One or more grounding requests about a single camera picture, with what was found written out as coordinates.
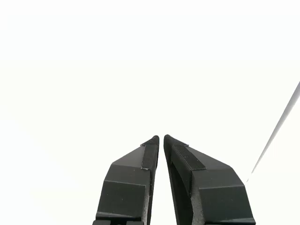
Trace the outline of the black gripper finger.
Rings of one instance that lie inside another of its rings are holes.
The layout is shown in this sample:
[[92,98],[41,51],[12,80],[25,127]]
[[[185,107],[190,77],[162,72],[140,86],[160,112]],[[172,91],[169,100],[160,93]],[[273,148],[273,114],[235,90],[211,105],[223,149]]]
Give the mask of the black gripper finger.
[[111,164],[93,224],[150,224],[158,153],[155,135]]
[[170,135],[164,151],[177,224],[256,224],[245,185],[229,165]]

